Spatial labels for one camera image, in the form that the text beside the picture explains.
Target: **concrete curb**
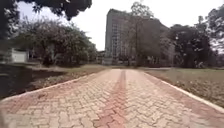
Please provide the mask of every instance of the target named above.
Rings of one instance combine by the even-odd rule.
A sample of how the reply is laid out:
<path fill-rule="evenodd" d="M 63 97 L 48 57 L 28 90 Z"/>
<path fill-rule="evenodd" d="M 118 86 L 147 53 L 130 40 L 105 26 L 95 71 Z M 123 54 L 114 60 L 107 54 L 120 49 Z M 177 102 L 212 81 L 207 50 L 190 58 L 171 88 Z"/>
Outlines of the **concrete curb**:
<path fill-rule="evenodd" d="M 158 79 L 157 77 L 152 76 L 152 75 L 150 75 L 150 74 L 147 74 L 147 75 L 149 75 L 149 76 L 151 76 L 151 77 L 153 77 L 153 78 L 155 78 L 155 79 Z M 222 108 L 222 107 L 220 107 L 220 106 L 218 106 L 218 105 L 216 105 L 216 104 L 213 104 L 213 103 L 211 103 L 210 101 L 207 101 L 207 100 L 205 100 L 205 99 L 203 99 L 203 98 L 201 98 L 201 97 L 198 97 L 198 96 L 196 96 L 196 95 L 194 95 L 194 94 L 192 94 L 192 93 L 190 93 L 190 92 L 187 92 L 187 91 L 185 91 L 185 90 L 183 90 L 183 89 L 181 89 L 181 88 L 178 88 L 177 86 L 174 86 L 174 85 L 172 85 L 172 84 L 170 84 L 170 83 L 167 83 L 167 82 L 165 82 L 165 81 L 163 81 L 163 80 L 161 80 L 161 79 L 158 79 L 158 80 L 160 80 L 162 83 L 164 83 L 164 84 L 166 84 L 166 85 L 168 85 L 168 86 L 170 86 L 170 87 L 176 89 L 177 91 L 180 91 L 180 92 L 184 93 L 185 95 L 187 95 L 187 96 L 189 96 L 189 97 L 191 97 L 191 98 L 193 98 L 193 99 L 195 99 L 195 100 L 197 100 L 197 101 L 199 101 L 199 102 L 202 102 L 202 103 L 208 105 L 208 106 L 211 107 L 211 108 L 214 108 L 215 110 L 217 110 L 217 111 L 219 111 L 219 112 L 221 112 L 221 113 L 224 113 L 224 108 Z"/>
<path fill-rule="evenodd" d="M 63 84 L 70 84 L 70 83 L 76 82 L 78 80 L 84 79 L 86 77 L 90 77 L 90 76 L 96 75 L 97 73 L 92 73 L 92 74 L 89 74 L 89 75 L 81 76 L 81 77 L 73 79 L 73 80 L 69 80 L 69 81 L 58 83 L 58 84 L 55 84 L 55 85 L 52 85 L 52 86 L 49 86 L 49 87 L 45 87 L 45 88 L 41 88 L 41 89 L 25 92 L 25 93 L 18 94 L 18 95 L 15 95 L 15 96 L 6 97 L 6 98 L 2 99 L 0 102 L 5 102 L 5 101 L 12 100 L 12 99 L 20 98 L 20 97 L 23 97 L 23 96 L 31 95 L 31 94 L 38 93 L 38 92 L 41 92 L 41 91 L 44 91 L 44 90 L 55 88 L 55 87 L 63 85 Z"/>

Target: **sky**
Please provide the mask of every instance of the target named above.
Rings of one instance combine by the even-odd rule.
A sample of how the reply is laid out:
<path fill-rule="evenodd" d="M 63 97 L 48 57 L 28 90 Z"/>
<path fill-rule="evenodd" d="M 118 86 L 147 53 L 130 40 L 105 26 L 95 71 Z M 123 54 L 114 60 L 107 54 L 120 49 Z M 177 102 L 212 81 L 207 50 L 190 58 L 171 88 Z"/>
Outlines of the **sky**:
<path fill-rule="evenodd" d="M 130 11 L 131 5 L 137 0 L 92 0 L 92 6 L 79 13 L 71 22 L 85 31 L 98 50 L 104 50 L 106 15 L 113 8 L 121 11 Z M 154 16 L 164 25 L 171 27 L 174 24 L 194 25 L 198 16 L 207 16 L 213 9 L 224 4 L 224 0 L 141 0 L 149 6 Z M 21 18 L 27 16 L 29 20 L 43 17 L 57 19 L 68 23 L 64 17 L 57 17 L 48 8 L 43 8 L 40 13 L 32 12 L 32 4 L 19 3 Z"/>

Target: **red brick paving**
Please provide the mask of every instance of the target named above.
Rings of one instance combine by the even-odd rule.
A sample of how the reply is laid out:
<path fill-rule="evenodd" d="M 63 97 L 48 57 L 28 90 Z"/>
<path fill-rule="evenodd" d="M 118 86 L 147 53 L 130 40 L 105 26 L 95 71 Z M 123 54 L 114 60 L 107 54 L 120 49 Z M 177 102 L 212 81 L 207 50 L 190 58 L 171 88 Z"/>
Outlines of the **red brick paving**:
<path fill-rule="evenodd" d="M 224 126 L 222 112 L 136 70 L 101 72 L 3 100 L 0 108 L 8 128 Z"/>

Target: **grass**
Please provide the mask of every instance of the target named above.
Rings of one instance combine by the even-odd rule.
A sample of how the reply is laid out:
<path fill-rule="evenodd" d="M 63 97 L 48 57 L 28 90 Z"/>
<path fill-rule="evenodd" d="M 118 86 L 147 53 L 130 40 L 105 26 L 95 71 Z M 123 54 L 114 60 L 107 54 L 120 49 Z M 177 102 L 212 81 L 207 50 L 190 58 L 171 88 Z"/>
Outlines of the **grass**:
<path fill-rule="evenodd" d="M 0 98 L 48 87 L 106 68 L 100 65 L 46 68 L 38 64 L 0 64 Z"/>
<path fill-rule="evenodd" d="M 224 107 L 224 70 L 144 69 L 144 71 Z"/>

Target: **ground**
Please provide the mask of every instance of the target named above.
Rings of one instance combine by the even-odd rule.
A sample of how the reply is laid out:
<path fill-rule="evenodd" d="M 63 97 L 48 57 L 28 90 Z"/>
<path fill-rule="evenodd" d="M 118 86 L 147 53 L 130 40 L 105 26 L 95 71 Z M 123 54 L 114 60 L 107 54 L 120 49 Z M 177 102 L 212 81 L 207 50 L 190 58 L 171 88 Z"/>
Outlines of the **ground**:
<path fill-rule="evenodd" d="M 143 70 L 224 107 L 224 70 L 178 68 Z"/>
<path fill-rule="evenodd" d="M 224 113 L 142 71 L 111 69 L 6 98 L 9 128 L 222 128 Z"/>
<path fill-rule="evenodd" d="M 0 99 L 104 70 L 100 65 L 74 68 L 43 67 L 36 63 L 0 64 Z"/>

